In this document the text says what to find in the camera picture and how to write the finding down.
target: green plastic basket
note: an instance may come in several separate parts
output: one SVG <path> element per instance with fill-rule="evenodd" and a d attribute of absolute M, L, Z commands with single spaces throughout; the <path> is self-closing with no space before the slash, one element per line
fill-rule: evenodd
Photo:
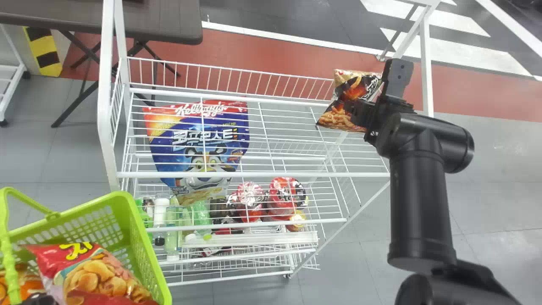
<path fill-rule="evenodd" d="M 45 219 L 8 232 L 8 195 L 45 214 Z M 21 303 L 15 264 L 37 273 L 35 257 L 23 244 L 94 242 L 114 254 L 141 280 L 161 305 L 171 293 L 152 249 L 136 203 L 129 193 L 113 192 L 64 212 L 54 212 L 12 187 L 0 189 L 0 250 L 11 304 Z"/>

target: chip bag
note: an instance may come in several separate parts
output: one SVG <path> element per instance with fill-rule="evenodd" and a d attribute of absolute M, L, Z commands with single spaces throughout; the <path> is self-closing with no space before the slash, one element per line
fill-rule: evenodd
<path fill-rule="evenodd" d="M 98 244 L 25 245 L 59 305 L 158 305 L 121 262 Z"/>
<path fill-rule="evenodd" d="M 28 265 L 24 263 L 16 264 L 15 270 L 19 276 L 19 289 L 21 299 L 24 301 L 34 294 L 45 292 L 38 275 L 28 272 Z M 9 305 L 8 284 L 5 281 L 5 270 L 0 271 L 0 305 Z"/>
<path fill-rule="evenodd" d="M 249 144 L 247 103 L 206 100 L 146 107 L 145 125 L 158 171 L 234 172 Z M 225 196 L 230 177 L 162 178 L 186 206 Z"/>
<path fill-rule="evenodd" d="M 318 119 L 317 125 L 354 132 L 365 132 L 365 128 L 350 121 L 352 114 L 345 107 L 349 103 L 371 100 L 382 83 L 382 74 L 351 70 L 335 70 L 335 90 L 331 103 Z"/>

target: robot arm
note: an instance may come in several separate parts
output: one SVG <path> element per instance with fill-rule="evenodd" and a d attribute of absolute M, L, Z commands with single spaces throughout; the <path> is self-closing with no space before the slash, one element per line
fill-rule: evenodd
<path fill-rule="evenodd" d="M 391 243 L 388 263 L 413 271 L 396 305 L 517 305 L 491 271 L 456 258 L 445 173 L 465 169 L 474 156 L 470 133 L 419 115 L 403 98 L 414 64 L 390 59 L 375 103 L 351 103 L 352 123 L 390 160 Z"/>

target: basket handle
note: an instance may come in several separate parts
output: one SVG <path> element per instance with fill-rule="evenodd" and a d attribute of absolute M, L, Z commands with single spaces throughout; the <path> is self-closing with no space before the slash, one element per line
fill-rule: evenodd
<path fill-rule="evenodd" d="M 32 198 L 26 196 L 25 194 L 19 192 L 12 187 L 4 187 L 0 189 L 0 250 L 2 251 L 2 253 L 4 253 L 3 264 L 5 267 L 5 282 L 8 285 L 8 295 L 11 304 L 20 304 L 22 302 L 21 291 L 19 290 L 18 285 L 19 280 L 17 270 L 15 270 L 15 260 L 11 255 L 11 241 L 9 240 L 8 232 L 8 195 L 17 198 L 21 202 L 42 212 L 43 214 L 45 214 L 45 218 L 48 221 L 60 217 L 60 213 L 54 212 L 40 205 Z"/>

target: green bottle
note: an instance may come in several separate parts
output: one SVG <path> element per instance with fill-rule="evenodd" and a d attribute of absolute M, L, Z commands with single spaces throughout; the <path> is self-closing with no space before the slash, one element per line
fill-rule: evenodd
<path fill-rule="evenodd" d="M 179 213 L 179 226 L 191 226 L 193 225 L 192 223 L 192 217 L 190 217 L 190 213 L 188 211 L 188 209 L 186 207 L 181 207 L 180 208 L 180 213 Z M 179 232 L 179 237 L 178 237 L 178 242 L 177 242 L 177 247 L 179 247 L 179 250 L 180 248 L 183 246 L 184 244 L 184 238 L 188 235 L 188 234 L 192 234 L 194 233 L 194 231 L 192 230 L 185 230 L 185 231 L 180 231 Z"/>
<path fill-rule="evenodd" d="M 195 226 L 211 225 L 211 216 L 206 200 L 195 201 L 188 207 L 188 212 Z M 196 235 L 202 236 L 203 240 L 211 239 L 211 229 L 196 230 Z"/>
<path fill-rule="evenodd" d="M 145 228 L 152 228 L 152 226 L 154 225 L 152 221 L 152 216 L 148 215 L 147 212 L 143 210 L 143 199 L 136 199 L 135 205 L 137 206 L 137 210 L 139 211 L 139 216 L 143 220 L 143 225 L 145 226 Z M 154 244 L 152 233 L 147 233 L 147 235 L 149 236 L 149 240 L 151 241 L 151 244 Z"/>

